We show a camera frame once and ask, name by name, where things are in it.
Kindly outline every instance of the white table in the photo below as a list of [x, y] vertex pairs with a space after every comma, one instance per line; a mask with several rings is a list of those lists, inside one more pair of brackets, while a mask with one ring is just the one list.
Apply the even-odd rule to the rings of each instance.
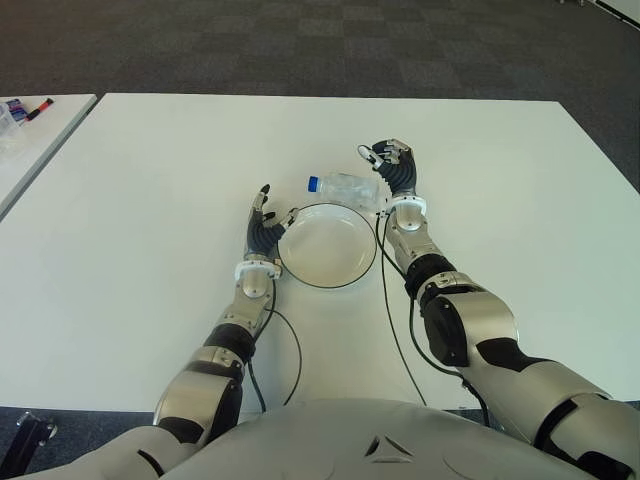
[[[391, 136], [414, 147], [434, 239], [511, 306], [522, 349], [639, 399], [640, 197], [559, 104], [109, 94], [0, 223], [0, 404], [153, 409], [231, 300], [259, 187], [281, 213], [311, 203], [310, 174], [374, 175], [356, 145]], [[388, 275], [427, 401], [477, 408], [410, 348]], [[417, 401], [379, 262], [343, 289], [278, 287], [297, 400]], [[255, 364], [274, 406], [296, 371], [277, 319]]]
[[0, 163], [0, 219], [96, 101], [95, 95], [86, 94], [17, 95], [0, 97], [0, 102], [14, 98], [22, 101], [27, 112], [40, 106], [47, 98], [52, 98], [55, 103], [32, 122], [22, 126], [27, 147], [20, 157]]

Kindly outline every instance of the plastic water bottle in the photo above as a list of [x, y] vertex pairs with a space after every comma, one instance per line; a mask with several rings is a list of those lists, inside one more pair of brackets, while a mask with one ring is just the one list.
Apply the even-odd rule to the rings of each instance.
[[323, 202], [337, 203], [354, 210], [378, 210], [378, 181], [346, 173], [331, 173], [325, 177], [309, 177], [310, 192], [320, 194]]

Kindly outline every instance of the blue bottle cap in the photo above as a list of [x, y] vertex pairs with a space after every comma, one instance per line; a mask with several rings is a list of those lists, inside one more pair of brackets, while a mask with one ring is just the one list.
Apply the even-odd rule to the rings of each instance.
[[318, 177], [309, 177], [309, 185], [307, 186], [309, 192], [318, 191]]

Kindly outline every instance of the black cable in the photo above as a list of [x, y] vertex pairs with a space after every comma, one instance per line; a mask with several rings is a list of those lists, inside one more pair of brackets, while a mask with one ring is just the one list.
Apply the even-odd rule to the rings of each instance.
[[255, 373], [253, 373], [253, 363], [251, 363], [251, 360], [247, 362], [247, 367], [249, 368], [249, 376], [251, 377], [253, 389], [256, 391], [256, 396], [258, 397], [258, 401], [260, 402], [260, 409], [262, 410], [262, 413], [265, 413], [267, 411], [267, 405], [264, 403], [264, 397], [262, 396], [262, 392], [260, 391], [260, 387], [258, 386], [256, 375]]
[[[271, 321], [271, 317], [273, 316], [273, 308], [276, 306], [276, 281], [271, 280], [271, 283], [273, 284], [273, 300], [271, 302], [271, 310], [269, 310], [269, 316], [267, 317], [267, 319], [264, 321], [260, 329], [256, 332], [254, 340], [255, 342], [258, 341], [258, 338], [260, 338], [260, 335], [262, 335], [262, 332], [264, 332], [264, 329]], [[264, 397], [262, 396], [262, 392], [260, 391], [258, 380], [256, 380], [256, 375], [253, 372], [253, 363], [251, 362], [251, 359], [249, 359], [249, 361], [247, 362], [247, 368], [249, 370], [249, 377], [251, 377], [251, 384], [253, 385], [253, 389], [256, 391], [256, 396], [258, 397], [258, 401], [260, 402], [260, 409], [262, 410], [262, 413], [265, 413], [267, 411], [267, 405], [264, 402]]]
[[[396, 328], [393, 325], [393, 320], [391, 319], [391, 310], [389, 309], [389, 296], [387, 294], [387, 278], [386, 275], [384, 273], [384, 259], [385, 257], [387, 258], [387, 260], [389, 260], [391, 262], [391, 260], [389, 259], [388, 255], [386, 255], [385, 250], [384, 250], [384, 239], [385, 237], [382, 237], [382, 242], [380, 242], [379, 237], [378, 237], [378, 226], [380, 225], [380, 217], [378, 217], [378, 219], [376, 220], [376, 240], [378, 240], [378, 244], [380, 245], [380, 251], [382, 252], [382, 256], [380, 257], [380, 266], [382, 268], [382, 288], [384, 290], [384, 304], [387, 307], [387, 316], [389, 318], [389, 326], [391, 327], [391, 333], [393, 333], [393, 340], [396, 342], [396, 347], [398, 349], [398, 353], [400, 354], [400, 358], [402, 359], [402, 363], [404, 364], [404, 368], [407, 371], [407, 375], [409, 375], [409, 378], [411, 379], [411, 383], [413, 383], [413, 386], [416, 389], [416, 392], [418, 392], [418, 396], [420, 397], [420, 400], [422, 401], [422, 404], [426, 407], [427, 406], [427, 402], [424, 399], [424, 396], [422, 395], [422, 392], [420, 391], [420, 388], [418, 387], [418, 384], [416, 383], [415, 378], [413, 378], [413, 374], [411, 373], [411, 370], [409, 369], [409, 365], [407, 364], [407, 360], [404, 358], [404, 354], [402, 353], [402, 348], [400, 348], [400, 342], [398, 341], [398, 335], [396, 334]], [[387, 233], [387, 223], [385, 222], [384, 224], [384, 234], [386, 236]], [[402, 275], [402, 271], [397, 268], [398, 272]]]
[[287, 319], [287, 317], [285, 317], [282, 313], [280, 313], [277, 310], [272, 310], [272, 311], [273, 313], [278, 315], [284, 321], [284, 323], [287, 324], [287, 326], [289, 327], [289, 330], [291, 330], [291, 333], [293, 334], [294, 340], [296, 341], [296, 347], [298, 348], [298, 373], [296, 375], [296, 381], [293, 384], [293, 388], [291, 389], [291, 392], [289, 392], [289, 395], [287, 395], [287, 399], [283, 403], [283, 405], [287, 405], [291, 400], [291, 397], [293, 397], [293, 394], [296, 393], [296, 389], [298, 388], [298, 383], [300, 383], [300, 376], [302, 375], [302, 347], [300, 346], [300, 339], [298, 338], [298, 335], [296, 334], [296, 331], [293, 328], [293, 325], [291, 325], [291, 322]]
[[473, 386], [467, 382], [466, 380], [462, 382], [462, 386], [469, 390], [469, 393], [476, 397], [478, 403], [480, 404], [480, 410], [482, 410], [482, 421], [484, 422], [485, 427], [491, 428], [491, 422], [489, 421], [489, 409], [487, 408], [487, 404], [484, 399], [480, 396], [478, 391], [473, 388]]
[[382, 255], [384, 256], [384, 258], [387, 259], [387, 261], [391, 264], [391, 266], [393, 268], [395, 268], [396, 272], [398, 272], [398, 274], [402, 277], [402, 279], [404, 280], [405, 275], [402, 272], [402, 270], [400, 269], [400, 267], [396, 264], [396, 262], [394, 262], [391, 257], [389, 256], [389, 254], [387, 253], [387, 251], [384, 249], [384, 242], [385, 239], [387, 237], [387, 225], [389, 223], [389, 217], [387, 217], [387, 219], [384, 222], [384, 232], [382, 235], [382, 241], [380, 241], [380, 234], [378, 233], [379, 229], [380, 229], [380, 213], [378, 214], [378, 218], [376, 219], [376, 242], [378, 244], [378, 246], [380, 247], [380, 251], [382, 252]]
[[255, 336], [255, 341], [256, 342], [260, 338], [260, 335], [262, 335], [262, 332], [264, 332], [264, 329], [267, 328], [267, 325], [269, 325], [269, 322], [271, 321], [271, 317], [273, 317], [273, 309], [276, 308], [276, 293], [277, 293], [277, 291], [276, 291], [277, 290], [276, 289], [276, 281], [275, 280], [271, 280], [271, 283], [273, 285], [273, 300], [271, 301], [271, 308], [269, 309], [269, 316], [267, 317], [267, 319], [264, 321], [262, 326], [256, 332], [256, 336]]
[[[258, 338], [260, 338], [260, 336], [262, 335], [262, 332], [264, 332], [264, 329], [267, 327], [267, 325], [271, 321], [271, 317], [273, 317], [274, 313], [278, 315], [287, 324], [287, 326], [289, 327], [289, 330], [291, 330], [293, 338], [296, 342], [296, 348], [298, 349], [298, 373], [296, 375], [296, 381], [293, 384], [293, 388], [291, 389], [291, 392], [289, 392], [289, 395], [287, 395], [287, 398], [284, 401], [283, 405], [287, 405], [291, 400], [291, 398], [293, 397], [294, 393], [296, 392], [296, 389], [298, 388], [298, 384], [300, 383], [300, 377], [302, 376], [302, 347], [300, 346], [300, 339], [298, 338], [298, 334], [293, 328], [293, 325], [291, 324], [289, 319], [287, 319], [287, 317], [285, 317], [281, 312], [274, 309], [275, 304], [276, 304], [276, 282], [274, 280], [273, 281], [273, 302], [271, 302], [271, 309], [269, 309], [269, 316], [267, 317], [265, 322], [262, 324], [262, 327], [256, 333], [255, 340], [256, 342], [258, 341]], [[262, 392], [260, 391], [258, 380], [256, 379], [255, 373], [253, 371], [253, 363], [251, 362], [251, 360], [247, 362], [247, 367], [249, 370], [249, 376], [251, 377], [251, 383], [253, 385], [254, 390], [256, 391], [256, 396], [258, 397], [258, 401], [260, 402], [260, 409], [262, 410], [262, 413], [265, 413], [267, 411], [267, 407], [264, 401], [264, 397], [262, 396]]]

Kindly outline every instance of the white bowl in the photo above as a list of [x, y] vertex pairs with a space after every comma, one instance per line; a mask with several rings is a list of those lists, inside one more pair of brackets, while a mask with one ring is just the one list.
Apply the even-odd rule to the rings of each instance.
[[343, 287], [361, 278], [376, 256], [373, 229], [359, 213], [330, 203], [300, 210], [278, 242], [285, 268], [301, 282]]

